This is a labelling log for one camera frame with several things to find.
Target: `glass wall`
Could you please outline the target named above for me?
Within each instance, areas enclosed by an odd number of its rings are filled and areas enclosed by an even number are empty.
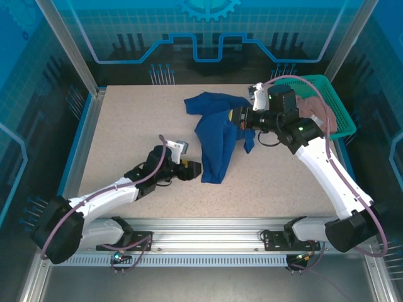
[[[54,1],[101,86],[323,74],[361,2]]]
[[[403,242],[403,3],[381,0],[333,82],[356,121],[344,139],[360,186],[385,204],[383,220],[392,247]],[[401,278],[399,249],[387,257]]]
[[[0,300],[16,301],[31,224],[58,190],[88,92],[34,1],[0,1]]]

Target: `gear logo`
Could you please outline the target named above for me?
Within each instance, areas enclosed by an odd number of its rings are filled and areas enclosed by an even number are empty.
[[[0,0],[0,9],[8,12],[23,30],[31,28],[37,20],[34,0]]]
[[[197,21],[207,22],[226,18],[229,11],[235,11],[237,4],[241,4],[241,0],[179,0],[183,13],[188,13],[190,18],[196,17]]]

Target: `blue cloth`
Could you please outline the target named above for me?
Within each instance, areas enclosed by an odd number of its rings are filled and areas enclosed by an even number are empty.
[[[229,111],[251,104],[242,97],[204,92],[185,99],[189,115],[202,115],[195,132],[201,144],[203,175],[201,182],[220,184],[227,172],[236,141],[245,139],[244,149],[254,147],[254,130],[241,130],[229,120]]]

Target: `black bracket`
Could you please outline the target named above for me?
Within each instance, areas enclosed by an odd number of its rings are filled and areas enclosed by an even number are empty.
[[[118,216],[112,217],[112,220],[115,220],[122,227],[122,230],[123,230],[122,237],[119,239],[119,241],[116,244],[111,245],[112,247],[116,247],[116,248],[126,247],[126,246],[130,245],[131,243],[135,243],[135,242],[142,240],[146,236],[150,236],[150,240],[146,240],[146,241],[142,242],[141,244],[136,245],[135,247],[132,247],[131,249],[128,249],[127,251],[141,252],[144,250],[144,247],[146,244],[148,244],[148,246],[145,249],[145,251],[149,252],[151,250],[152,232],[134,231],[133,228],[124,219],[122,219]],[[110,249],[102,247],[101,245],[97,245],[96,250],[101,250],[101,251],[108,250],[109,251]]]
[[[299,241],[290,243],[283,231],[264,230],[260,233],[266,252],[311,252],[321,249],[319,242]]]

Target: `cable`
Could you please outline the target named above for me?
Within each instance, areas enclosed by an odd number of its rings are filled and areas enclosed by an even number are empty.
[[[52,241],[52,239],[54,238],[56,232],[59,230],[59,228],[62,226],[62,224],[68,219],[68,217],[70,217],[77,209],[79,209],[80,207],[84,206],[86,203],[90,202],[92,199],[94,199],[95,197],[106,193],[108,191],[112,191],[112,190],[116,190],[116,189],[121,189],[123,187],[130,187],[133,186],[135,184],[141,184],[142,182],[145,182],[147,180],[149,180],[152,176],[154,176],[159,168],[161,167],[162,163],[164,162],[165,159],[165,153],[166,153],[166,141],[165,138],[160,134],[159,139],[162,141],[162,154],[161,154],[161,158],[159,159],[159,162],[157,164],[157,167],[148,175],[145,176],[142,179],[139,179],[138,181],[134,181],[134,182],[129,182],[127,184],[119,184],[117,186],[111,186],[111,187],[106,187],[98,192],[95,192],[94,194],[90,195],[89,197],[87,197],[85,200],[81,201],[80,203],[78,203],[75,207],[73,207],[70,211],[67,212],[66,215],[64,215],[60,221],[56,224],[56,226],[54,227],[54,229],[50,232],[50,235],[48,237],[48,239],[46,239],[45,244],[43,245],[42,248],[42,252],[40,254],[40,257],[42,260],[46,260],[48,259],[46,257],[46,251],[49,247],[50,242]]]
[[[108,245],[108,244],[101,244],[101,246],[104,247],[104,248],[106,248],[106,249],[109,249],[109,250],[116,250],[116,251],[119,251],[119,250],[130,250],[130,249],[132,249],[132,248],[138,246],[139,244],[142,244],[142,243],[145,242],[146,240],[150,240],[150,239],[151,239],[151,237],[150,237],[150,235],[148,235],[148,236],[144,237],[142,240],[139,240],[138,242],[135,242],[135,243],[132,243],[132,244],[130,244],[130,245],[127,245],[126,247],[112,247],[111,245]]]
[[[363,205],[364,209],[366,209],[366,211],[368,212],[368,214],[371,216],[374,224],[376,225],[378,232],[380,234],[380,237],[382,239],[382,246],[383,246],[383,250],[379,253],[379,254],[373,254],[371,252],[368,252],[366,250],[363,250],[359,247],[355,247],[355,249],[359,252],[361,252],[362,254],[365,254],[367,256],[370,257],[384,257],[387,252],[388,252],[388,243],[387,243],[387,239],[386,239],[386,234],[385,231],[382,228],[382,225],[380,224],[378,218],[376,217],[376,215],[374,214],[374,212],[371,210],[371,208],[365,203],[365,201],[361,198],[361,196],[355,191],[355,189],[352,187],[352,185],[347,181],[347,179],[343,176],[343,174],[340,172],[340,170],[338,169],[338,167],[336,166],[336,164],[334,163],[334,161],[331,159],[331,154],[330,154],[330,117],[329,117],[329,112],[327,112],[326,110],[326,102],[322,96],[322,94],[319,92],[319,90],[308,80],[304,79],[303,77],[299,77],[297,75],[282,75],[279,77],[275,77],[274,79],[271,79],[267,82],[264,82],[262,84],[263,86],[267,86],[269,84],[274,83],[277,80],[280,79],[297,79],[300,80],[306,84],[308,84],[308,86],[310,86],[315,93],[317,94],[317,96],[319,97],[319,99],[322,102],[325,114],[326,114],[326,126],[327,126],[327,130],[326,130],[326,137],[325,137],[325,142],[326,142],[326,155],[327,155],[327,159],[330,162],[330,164],[332,165],[333,169],[336,171],[336,174],[340,177],[340,179],[345,183],[345,185],[348,187],[348,189],[351,191],[351,193],[353,193],[354,197]]]
[[[298,264],[291,264],[291,266],[294,266],[294,267],[296,267],[296,268],[301,269],[302,272],[307,271],[306,269],[303,269],[303,268],[304,268],[303,266],[299,266]],[[336,285],[336,283],[334,283],[333,281],[331,281],[328,277],[326,277],[325,275],[323,275],[323,274],[321,274],[321,273],[319,273],[319,272],[317,272],[317,271],[314,271],[314,270],[311,270],[310,272],[313,273],[313,274],[315,274],[315,275],[317,275],[317,276],[319,276],[319,277],[321,277],[322,279],[325,279],[325,280],[326,280],[331,286],[333,286],[333,288],[334,288],[336,291],[338,291],[343,297],[345,297],[348,301],[353,302],[353,299],[351,299],[339,286]]]
[[[145,243],[145,246],[144,246],[144,248],[143,248],[143,251],[141,251],[141,254],[139,255],[139,258],[137,258],[137,260],[132,264],[132,266],[130,266],[128,269],[122,269],[122,274],[124,274],[125,272],[128,272],[128,271],[131,271],[132,269],[134,269],[136,266],[137,266],[137,264],[139,264],[139,262],[140,262],[140,260],[141,260],[141,258],[143,258],[143,255],[144,255],[144,252],[145,252],[145,250],[147,249],[147,247],[148,247],[148,245],[149,245],[149,243],[150,243],[150,241],[151,241],[151,237],[150,236],[147,236],[147,237],[145,237],[145,238],[143,238],[142,240],[139,240],[138,242],[135,242],[135,243],[133,243],[133,244],[131,244],[131,245],[128,245],[127,247],[125,247],[125,248],[119,248],[118,250],[122,250],[122,249],[130,249],[130,247],[135,247],[136,245],[139,245],[139,244],[141,244],[141,243],[143,243],[144,241],[147,241],[146,243]],[[111,268],[115,271],[115,274],[118,272],[118,270],[115,268],[115,266],[113,265],[113,259],[111,259]]]
[[[279,122],[278,122],[278,118],[279,118],[280,116],[281,116],[281,113],[280,113],[280,112],[277,113],[277,116],[276,116],[276,125],[277,125],[277,129],[278,129],[279,132],[281,132],[280,125],[279,125]],[[264,132],[263,132],[263,131],[260,131],[260,132],[258,133],[258,142],[259,142],[261,145],[263,145],[263,146],[265,146],[265,147],[275,147],[275,146],[278,146],[278,145],[280,144],[280,142],[277,142],[277,143],[262,143],[261,140],[260,140],[260,134],[262,134],[262,133],[264,133]]]
[[[313,269],[315,266],[317,266],[318,263],[322,260],[322,257],[324,254],[325,254],[325,243],[322,242],[322,248],[321,248],[321,251],[319,252],[318,258],[316,258],[316,261],[311,266],[304,268],[304,272],[309,272],[311,269]]]

